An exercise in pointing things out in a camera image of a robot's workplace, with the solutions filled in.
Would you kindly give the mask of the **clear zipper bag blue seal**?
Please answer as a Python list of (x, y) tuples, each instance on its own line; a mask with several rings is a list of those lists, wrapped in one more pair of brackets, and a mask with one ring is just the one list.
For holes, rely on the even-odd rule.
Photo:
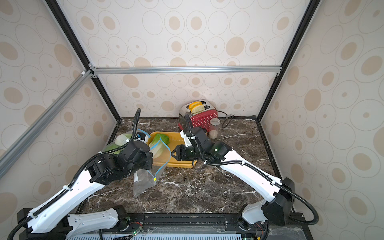
[[(109, 143), (103, 150), (102, 152), (106, 152), (106, 151), (110, 151), (110, 150), (113, 150), (113, 149), (116, 149), (118, 147), (121, 147), (123, 146), (125, 143), (127, 143), (129, 141), (129, 139), (131, 138), (132, 136), (132, 131), (128, 131), (126, 133), (123, 133), (123, 134), (120, 134), (118, 135), (115, 140), (113, 140), (111, 143)], [(140, 130), (138, 129), (137, 130), (137, 137), (139, 137), (139, 140), (144, 142), (144, 143), (148, 143), (148, 140), (150, 138), (150, 135), (143, 131), (143, 130)]]

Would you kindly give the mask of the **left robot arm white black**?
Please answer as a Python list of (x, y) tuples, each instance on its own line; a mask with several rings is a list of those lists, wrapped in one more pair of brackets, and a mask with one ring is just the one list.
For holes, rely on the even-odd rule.
[(75, 173), (68, 185), (33, 209), (18, 213), (18, 224), (11, 230), (12, 240), (22, 227), (21, 240), (67, 240), (83, 233), (129, 228), (129, 216), (122, 206), (86, 215), (71, 214), (77, 205), (114, 181), (128, 178), (138, 170), (149, 170), (153, 163), (150, 147), (142, 141), (129, 141), (115, 150), (98, 152)]

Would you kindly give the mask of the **chinese cabbage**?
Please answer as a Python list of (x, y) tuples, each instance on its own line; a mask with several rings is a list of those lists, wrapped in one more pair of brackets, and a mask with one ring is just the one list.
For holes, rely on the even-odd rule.
[(130, 133), (118, 135), (115, 139), (115, 144), (121, 147), (130, 141), (131, 136), (132, 134)]
[(110, 154), (118, 155), (118, 154), (121, 152), (121, 150), (114, 151), (114, 152), (112, 152), (112, 150), (117, 149), (117, 148), (119, 148), (119, 147), (120, 147), (120, 146), (118, 146), (118, 145), (116, 145), (116, 144), (114, 144), (114, 143), (111, 143), (111, 144), (107, 145), (107, 146), (102, 150), (102, 152), (103, 152), (103, 153), (110, 153)]
[(153, 154), (153, 158), (156, 159), (160, 157), (165, 150), (168, 149), (168, 144), (170, 140), (169, 137), (165, 134), (155, 134), (153, 140), (150, 142), (150, 152)]

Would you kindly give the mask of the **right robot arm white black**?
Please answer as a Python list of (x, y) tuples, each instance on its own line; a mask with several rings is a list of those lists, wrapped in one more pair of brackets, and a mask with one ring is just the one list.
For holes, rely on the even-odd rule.
[(184, 143), (171, 152), (174, 159), (202, 160), (205, 165), (219, 167), (237, 176), (263, 197), (261, 201), (242, 209), (238, 217), (242, 228), (262, 221), (270, 221), (278, 226), (287, 223), (294, 199), (291, 193), (281, 190), (281, 187), (292, 190), (294, 184), (291, 180), (281, 180), (260, 170), (222, 141), (213, 143), (200, 127), (183, 130), (180, 136)]

